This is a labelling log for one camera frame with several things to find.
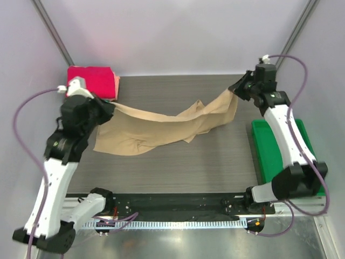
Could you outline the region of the beige t-shirt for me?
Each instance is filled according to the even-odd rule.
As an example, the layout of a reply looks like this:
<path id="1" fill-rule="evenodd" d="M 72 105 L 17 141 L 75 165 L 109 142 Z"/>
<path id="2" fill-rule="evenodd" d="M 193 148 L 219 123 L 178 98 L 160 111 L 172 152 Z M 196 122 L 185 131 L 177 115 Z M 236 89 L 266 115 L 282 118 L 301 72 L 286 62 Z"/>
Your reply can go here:
<path id="1" fill-rule="evenodd" d="M 197 100 L 178 115 L 164 115 L 116 104 L 110 121 L 98 127 L 94 150 L 135 156 L 178 141 L 190 143 L 199 134 L 234 120 L 238 97 L 229 90 L 204 105 Z"/>

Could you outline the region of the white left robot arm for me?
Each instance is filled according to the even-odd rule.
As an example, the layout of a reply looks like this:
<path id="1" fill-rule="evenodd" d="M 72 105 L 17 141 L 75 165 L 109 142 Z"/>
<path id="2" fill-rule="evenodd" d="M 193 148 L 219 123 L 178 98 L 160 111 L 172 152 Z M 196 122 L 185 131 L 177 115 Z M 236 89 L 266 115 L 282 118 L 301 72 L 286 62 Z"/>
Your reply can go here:
<path id="1" fill-rule="evenodd" d="M 114 109 L 113 104 L 96 96 L 76 95 L 64 100 L 57 128 L 46 142 L 45 161 L 39 164 L 44 176 L 36 203 L 25 226 L 13 232 L 14 241 L 64 254 L 84 223 L 98 213 L 107 216 L 113 212 L 113 193 L 94 188 L 75 208 L 61 213 L 70 180 L 91 133 L 112 118 Z"/>

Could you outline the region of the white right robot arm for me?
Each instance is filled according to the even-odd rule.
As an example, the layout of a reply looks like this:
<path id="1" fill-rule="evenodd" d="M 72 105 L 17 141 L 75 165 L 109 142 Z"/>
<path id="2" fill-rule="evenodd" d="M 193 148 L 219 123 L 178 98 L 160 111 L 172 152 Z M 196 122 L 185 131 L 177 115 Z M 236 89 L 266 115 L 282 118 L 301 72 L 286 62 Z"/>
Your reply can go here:
<path id="1" fill-rule="evenodd" d="M 326 163 L 318 162 L 304 142 L 286 92 L 277 90 L 276 74 L 274 64 L 259 63 L 254 71 L 246 71 L 229 87 L 240 99 L 254 100 L 273 132 L 282 158 L 282 171 L 270 182 L 247 188 L 243 207 L 251 214 L 260 210 L 263 203 L 315 196 L 328 173 Z"/>

